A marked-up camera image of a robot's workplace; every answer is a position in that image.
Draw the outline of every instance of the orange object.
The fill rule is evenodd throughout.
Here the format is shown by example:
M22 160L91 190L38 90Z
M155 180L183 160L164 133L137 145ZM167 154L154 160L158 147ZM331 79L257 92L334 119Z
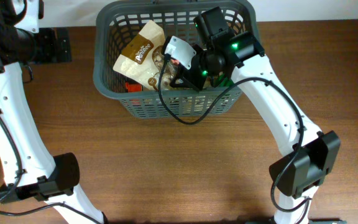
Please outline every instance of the orange object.
M127 88L128 93L134 93L143 90L143 86L141 84L125 83L125 87Z

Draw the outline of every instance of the wooden table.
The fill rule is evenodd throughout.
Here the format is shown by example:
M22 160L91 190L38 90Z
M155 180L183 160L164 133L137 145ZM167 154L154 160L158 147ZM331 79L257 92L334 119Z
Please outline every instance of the wooden table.
M358 21L268 22L260 33L279 79L324 132L342 140L311 218L358 223ZM268 168L281 158L242 96L197 126L133 118L93 85L94 27L71 28L73 62L33 66L25 93L52 155L74 152L81 185L110 221L212 222L271 217ZM0 163L0 185L2 169ZM34 199L0 208L23 211ZM54 210L0 223L64 223Z

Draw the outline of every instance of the gray plastic basket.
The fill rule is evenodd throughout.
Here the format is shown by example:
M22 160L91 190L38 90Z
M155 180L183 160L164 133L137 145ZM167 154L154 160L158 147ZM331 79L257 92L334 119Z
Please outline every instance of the gray plastic basket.
M227 23L236 34L248 30L259 39L255 11L246 0L236 1L116 1L105 6L96 21L96 47L93 81L99 92L119 100L137 118L170 116L155 91L126 93L126 77L113 71L121 50L141 28L153 20L160 25L165 36L175 35L191 44L200 44L193 19L204 11L219 6ZM164 91L163 99L178 116L203 114L216 97L227 87L196 92L194 90ZM211 114L227 112L241 95L238 88L219 100Z

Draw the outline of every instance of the printed label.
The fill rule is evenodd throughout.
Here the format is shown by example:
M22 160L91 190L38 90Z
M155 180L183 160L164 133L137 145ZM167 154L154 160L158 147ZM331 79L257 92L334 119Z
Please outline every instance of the printed label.
M154 48L154 44L145 37L137 34L122 51L122 55L142 65L147 54Z

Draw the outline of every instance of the black mount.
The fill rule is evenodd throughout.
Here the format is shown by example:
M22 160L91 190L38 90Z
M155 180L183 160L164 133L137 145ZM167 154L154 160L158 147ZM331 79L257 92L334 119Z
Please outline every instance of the black mount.
M36 55L29 63L48 64L71 62L70 38L66 28L40 28L34 34Z
M280 179L277 187L286 196L295 199L301 197L302 193L310 187L323 184L326 175L333 170L341 140L334 131L318 134L318 139L300 149L299 155ZM270 166L269 172L273 181L294 153Z
M48 200L58 195L73 195L74 186L80 183L80 168L73 153L53 157L56 168L49 178L38 177L36 184L16 188L14 194L9 194L3 203L17 202L35 197L38 201ZM11 186L3 184L0 187L0 198L8 193Z

